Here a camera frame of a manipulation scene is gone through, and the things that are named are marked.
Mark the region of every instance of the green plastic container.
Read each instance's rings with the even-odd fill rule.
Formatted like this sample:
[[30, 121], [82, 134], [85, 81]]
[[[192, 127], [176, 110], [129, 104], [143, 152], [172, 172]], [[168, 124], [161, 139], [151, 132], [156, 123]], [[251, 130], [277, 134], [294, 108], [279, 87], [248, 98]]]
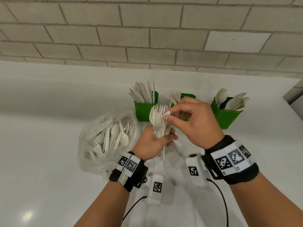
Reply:
[[158, 96], [159, 93], [156, 91], [156, 103], [137, 103], [134, 101], [134, 108], [136, 110], [136, 116], [139, 121], [150, 122], [149, 114], [151, 112], [152, 107], [158, 104]]
[[[191, 97], [191, 98], [196, 98], [196, 96], [193, 95], [193, 94], [181, 93], [181, 99], [182, 99], [184, 96]], [[182, 120], [184, 120], [184, 121], [189, 121], [189, 119], [186, 118], [186, 117], [185, 117], [184, 119], [182, 119]]]
[[[227, 99], [220, 105], [220, 108], [224, 108], [226, 103], [232, 98], [233, 97], [227, 97]], [[221, 129], [227, 129], [242, 112], [219, 109], [216, 105], [215, 99], [211, 103], [211, 109]]]

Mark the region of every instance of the brick wall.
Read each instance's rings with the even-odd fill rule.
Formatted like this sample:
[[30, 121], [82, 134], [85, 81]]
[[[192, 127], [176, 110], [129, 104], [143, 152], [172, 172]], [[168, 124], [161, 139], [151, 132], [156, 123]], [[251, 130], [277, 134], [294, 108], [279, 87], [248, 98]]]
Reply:
[[302, 22], [303, 0], [0, 0], [0, 60], [301, 79]]

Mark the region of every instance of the qr code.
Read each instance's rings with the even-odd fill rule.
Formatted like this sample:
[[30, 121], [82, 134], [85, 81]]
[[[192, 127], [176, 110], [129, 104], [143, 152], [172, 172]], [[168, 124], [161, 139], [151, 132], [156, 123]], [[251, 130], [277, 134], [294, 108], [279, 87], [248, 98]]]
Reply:
[[238, 149], [233, 150], [232, 152], [229, 152], [228, 155], [231, 158], [234, 165], [236, 165], [236, 164], [245, 160]]
[[228, 160], [228, 158], [226, 156], [217, 158], [217, 159], [215, 159], [215, 161], [221, 170], [233, 167], [233, 165], [231, 164], [231, 162]]
[[122, 156], [122, 157], [120, 158], [120, 160], [118, 161], [118, 164], [121, 165], [121, 166], [124, 166], [125, 163], [127, 162], [127, 159], [128, 159], [127, 157]]
[[190, 175], [192, 175], [192, 176], [199, 176], [198, 170], [197, 170], [197, 168], [195, 166], [189, 166], [188, 169], [189, 169]]
[[136, 169], [137, 165], [138, 164], [135, 163], [133, 160], [129, 160], [125, 168], [128, 169], [130, 172], [134, 172], [134, 170]]
[[240, 151], [245, 155], [246, 158], [249, 158], [252, 154], [243, 146], [239, 146]]
[[153, 191], [161, 193], [161, 191], [162, 191], [162, 183], [154, 182]]

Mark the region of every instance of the person's left hand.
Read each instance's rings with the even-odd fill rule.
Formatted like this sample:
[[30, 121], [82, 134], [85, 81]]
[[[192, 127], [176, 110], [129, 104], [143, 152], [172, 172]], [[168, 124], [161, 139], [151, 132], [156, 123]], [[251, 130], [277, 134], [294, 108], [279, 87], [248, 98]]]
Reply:
[[161, 152], [165, 145], [170, 147], [175, 144], [173, 140], [178, 139], [175, 132], [176, 131], [172, 129], [169, 135], [165, 135], [163, 138], [157, 139], [154, 134], [153, 127], [147, 126], [140, 136], [137, 144], [134, 146], [132, 152], [143, 161], [153, 159]]

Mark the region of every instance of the white camera device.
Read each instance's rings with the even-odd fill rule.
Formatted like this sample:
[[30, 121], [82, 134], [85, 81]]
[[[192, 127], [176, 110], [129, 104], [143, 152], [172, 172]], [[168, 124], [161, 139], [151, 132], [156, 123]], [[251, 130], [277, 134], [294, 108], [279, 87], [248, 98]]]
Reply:
[[201, 158], [202, 154], [193, 153], [186, 157], [185, 163], [188, 168], [190, 178], [195, 186], [206, 187], [207, 178], [210, 178], [210, 173], [205, 167]]
[[150, 173], [143, 180], [142, 185], [146, 185], [149, 189], [147, 192], [147, 202], [152, 205], [161, 203], [162, 187], [164, 184], [164, 176], [156, 173]]

